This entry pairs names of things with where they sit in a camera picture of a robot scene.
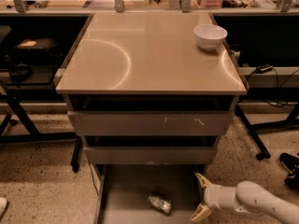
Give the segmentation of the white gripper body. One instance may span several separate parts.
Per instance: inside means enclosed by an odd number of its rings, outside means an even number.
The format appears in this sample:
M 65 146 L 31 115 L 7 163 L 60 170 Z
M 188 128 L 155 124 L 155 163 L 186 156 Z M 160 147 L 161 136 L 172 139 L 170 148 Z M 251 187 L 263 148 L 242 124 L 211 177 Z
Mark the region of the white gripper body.
M 236 197 L 236 187 L 208 185 L 204 191 L 205 204 L 213 211 L 237 211 L 241 206 Z

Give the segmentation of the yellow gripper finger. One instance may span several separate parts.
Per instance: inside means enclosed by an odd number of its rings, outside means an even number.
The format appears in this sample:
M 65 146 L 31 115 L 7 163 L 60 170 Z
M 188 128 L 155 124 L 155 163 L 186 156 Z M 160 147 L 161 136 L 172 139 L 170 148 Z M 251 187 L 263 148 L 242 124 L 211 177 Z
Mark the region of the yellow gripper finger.
M 212 214 L 212 210 L 205 204 L 199 204 L 195 212 L 190 217 L 189 221 L 192 223 L 199 223 Z
M 209 181 L 205 176 L 201 175 L 200 173 L 195 173 L 195 176 L 199 180 L 200 186 L 203 189 L 206 189 L 207 187 L 212 185 L 212 182 Z

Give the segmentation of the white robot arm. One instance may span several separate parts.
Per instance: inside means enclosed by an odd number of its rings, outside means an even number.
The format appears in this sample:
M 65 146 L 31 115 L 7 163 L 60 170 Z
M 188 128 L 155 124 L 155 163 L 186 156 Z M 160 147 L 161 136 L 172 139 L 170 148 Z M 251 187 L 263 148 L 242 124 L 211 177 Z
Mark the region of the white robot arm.
M 231 211 L 247 217 L 268 215 L 282 224 L 299 224 L 299 206 L 286 202 L 262 186 L 242 181 L 235 187 L 214 184 L 195 173 L 203 191 L 203 201 L 197 206 L 190 222 L 198 223 L 214 211 Z

